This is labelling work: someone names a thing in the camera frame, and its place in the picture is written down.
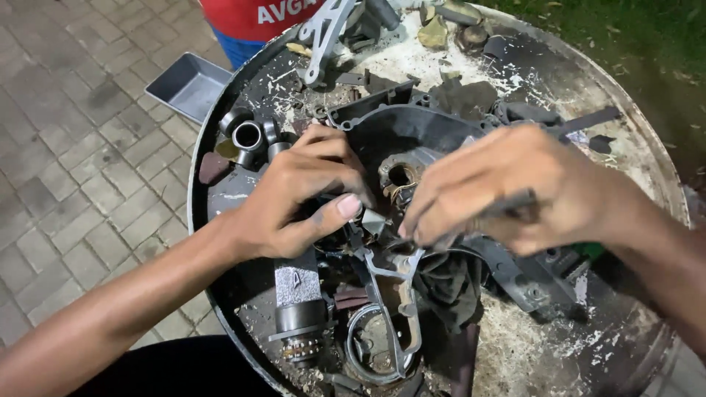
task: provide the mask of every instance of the hand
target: hand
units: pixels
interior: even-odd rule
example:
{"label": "hand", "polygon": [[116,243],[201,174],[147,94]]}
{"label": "hand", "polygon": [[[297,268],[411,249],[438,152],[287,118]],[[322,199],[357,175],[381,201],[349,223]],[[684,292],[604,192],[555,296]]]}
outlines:
{"label": "hand", "polygon": [[[539,201],[531,221],[473,222],[496,199],[528,188]],[[481,225],[516,254],[529,255],[579,241],[615,242],[621,238],[620,219],[630,223],[627,213],[645,200],[649,203],[629,178],[594,164],[537,126],[502,128],[424,172],[399,233],[429,246]]]}
{"label": "hand", "polygon": [[[312,124],[290,148],[278,154],[229,222],[247,260],[294,258],[316,240],[340,229],[372,195],[363,165],[343,131]],[[348,193],[322,206],[309,219],[294,222],[299,206],[324,192]]]}

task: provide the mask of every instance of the brick pavement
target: brick pavement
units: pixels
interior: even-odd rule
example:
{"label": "brick pavement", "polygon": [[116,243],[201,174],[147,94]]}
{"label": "brick pavement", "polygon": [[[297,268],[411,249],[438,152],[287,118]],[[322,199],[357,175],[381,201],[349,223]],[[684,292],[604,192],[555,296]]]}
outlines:
{"label": "brick pavement", "polygon": [[[196,0],[0,0],[0,343],[187,236],[198,127],[144,94],[185,51],[229,68]],[[201,293],[140,339],[222,333]]]}

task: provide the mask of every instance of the metal tray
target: metal tray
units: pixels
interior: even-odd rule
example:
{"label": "metal tray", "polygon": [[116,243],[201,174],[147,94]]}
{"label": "metal tray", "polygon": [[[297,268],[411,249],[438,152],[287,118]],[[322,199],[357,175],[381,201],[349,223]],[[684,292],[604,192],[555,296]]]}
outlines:
{"label": "metal tray", "polygon": [[204,58],[185,52],[145,92],[199,124],[232,74]]}

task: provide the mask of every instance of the person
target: person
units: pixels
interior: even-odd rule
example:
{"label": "person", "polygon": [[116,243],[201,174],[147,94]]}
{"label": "person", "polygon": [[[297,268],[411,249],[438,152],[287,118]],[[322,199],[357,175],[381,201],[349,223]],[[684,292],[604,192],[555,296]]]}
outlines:
{"label": "person", "polygon": [[[89,291],[12,345],[0,359],[0,395],[62,396],[91,384],[143,334],[236,263],[298,256],[362,206],[372,206],[363,171],[343,132],[310,126],[273,160],[240,207],[216,216],[150,263]],[[698,302],[706,302],[702,235],[654,205],[624,174],[594,164],[536,126],[498,129],[432,164],[399,233],[427,245],[450,231],[467,232],[485,206],[530,187],[539,199],[534,220],[497,218],[484,223],[483,231],[519,255],[572,242],[602,243],[639,275],[682,339],[705,356],[706,316],[698,309]],[[302,201],[332,190],[344,194],[309,219],[291,221]],[[189,377],[175,371],[173,382]],[[233,387],[261,381],[249,374]]]}
{"label": "person", "polygon": [[201,0],[201,7],[235,71],[267,41],[311,18],[324,1]]}

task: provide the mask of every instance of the grass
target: grass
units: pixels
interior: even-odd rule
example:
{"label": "grass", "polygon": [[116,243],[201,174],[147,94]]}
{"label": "grass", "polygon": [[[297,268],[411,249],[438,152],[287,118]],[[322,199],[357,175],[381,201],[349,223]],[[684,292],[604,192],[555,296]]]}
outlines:
{"label": "grass", "polygon": [[477,0],[559,35],[589,57],[654,62],[687,80],[706,78],[703,0]]}

